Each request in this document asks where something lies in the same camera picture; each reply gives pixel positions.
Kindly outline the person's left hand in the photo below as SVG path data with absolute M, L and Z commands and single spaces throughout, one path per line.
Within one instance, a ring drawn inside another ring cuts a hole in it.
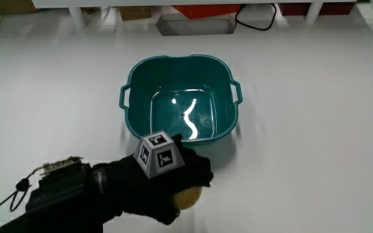
M 102 172 L 107 180 L 104 193 L 94 198 L 95 219 L 98 222 L 106 223 L 126 212 L 148 216 L 169 225 L 179 215 L 171 197 L 191 187 L 210 186 L 214 176 L 210 160 L 184 147 L 182 135 L 172 138 L 185 165 L 153 179 L 147 178 L 133 156 L 93 166 L 93 170 Z

